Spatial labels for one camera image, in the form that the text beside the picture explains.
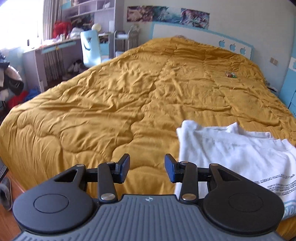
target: red cloth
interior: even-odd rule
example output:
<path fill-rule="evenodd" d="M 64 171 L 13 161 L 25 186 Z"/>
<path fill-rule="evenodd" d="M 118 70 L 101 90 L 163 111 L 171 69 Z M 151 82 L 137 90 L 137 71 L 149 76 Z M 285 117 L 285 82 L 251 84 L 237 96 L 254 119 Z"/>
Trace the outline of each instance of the red cloth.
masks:
<path fill-rule="evenodd" d="M 28 95 L 28 91 L 22 91 L 20 95 L 12 97 L 8 101 L 8 107 L 11 110 L 14 106 L 24 102 L 24 98 Z"/>
<path fill-rule="evenodd" d="M 68 32 L 72 30 L 72 24 L 70 22 L 57 21 L 54 23 L 53 38 L 55 39 L 60 34 L 68 35 Z"/>

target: bedspread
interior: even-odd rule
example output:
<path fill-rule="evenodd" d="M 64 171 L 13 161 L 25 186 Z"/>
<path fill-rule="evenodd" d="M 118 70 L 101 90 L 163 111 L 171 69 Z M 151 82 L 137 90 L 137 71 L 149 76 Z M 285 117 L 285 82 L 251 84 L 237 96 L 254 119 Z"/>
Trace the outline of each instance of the bedspread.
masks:
<path fill-rule="evenodd" d="M 228 78 L 225 71 L 235 72 Z M 95 168 L 131 156 L 118 195 L 172 194 L 164 155 L 177 159 L 176 129 L 239 122 L 296 144 L 289 110 L 242 55 L 181 38 L 154 39 L 13 108 L 0 127 L 0 155 L 29 189 L 78 163 Z M 96 184 L 88 192 L 96 196 Z M 285 238 L 291 225 L 280 226 Z"/>

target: apple-shaped cutout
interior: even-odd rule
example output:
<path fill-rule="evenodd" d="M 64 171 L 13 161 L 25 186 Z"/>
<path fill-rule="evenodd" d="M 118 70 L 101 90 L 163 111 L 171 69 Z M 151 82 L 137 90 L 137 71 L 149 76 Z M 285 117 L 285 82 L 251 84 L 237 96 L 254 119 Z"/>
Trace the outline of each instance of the apple-shaped cutout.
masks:
<path fill-rule="evenodd" d="M 219 41 L 219 46 L 221 48 L 224 48 L 225 47 L 225 41 L 224 40 Z"/>
<path fill-rule="evenodd" d="M 229 47 L 230 47 L 230 50 L 231 50 L 231 51 L 233 51 L 233 52 L 235 51 L 235 47 L 236 47 L 235 44 L 230 44 Z"/>
<path fill-rule="evenodd" d="M 246 49 L 245 49 L 245 48 L 241 48 L 241 49 L 240 49 L 240 53 L 241 53 L 242 55 L 246 55 Z"/>

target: light blue chair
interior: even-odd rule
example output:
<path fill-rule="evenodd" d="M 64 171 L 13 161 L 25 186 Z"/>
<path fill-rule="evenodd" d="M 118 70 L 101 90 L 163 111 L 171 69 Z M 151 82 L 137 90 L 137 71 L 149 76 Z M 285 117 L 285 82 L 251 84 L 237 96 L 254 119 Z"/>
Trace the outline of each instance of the light blue chair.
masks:
<path fill-rule="evenodd" d="M 96 30 L 83 31 L 80 33 L 80 38 L 82 45 L 83 64 L 87 68 L 100 64 L 102 60 L 98 32 Z"/>

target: window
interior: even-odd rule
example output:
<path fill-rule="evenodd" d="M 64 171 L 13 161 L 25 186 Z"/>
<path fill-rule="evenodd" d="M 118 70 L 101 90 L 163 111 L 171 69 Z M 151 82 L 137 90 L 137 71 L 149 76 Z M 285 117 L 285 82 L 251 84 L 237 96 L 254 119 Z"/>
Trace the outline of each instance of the window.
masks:
<path fill-rule="evenodd" d="M 42 37 L 43 0 L 7 0 L 0 6 L 0 49 Z"/>

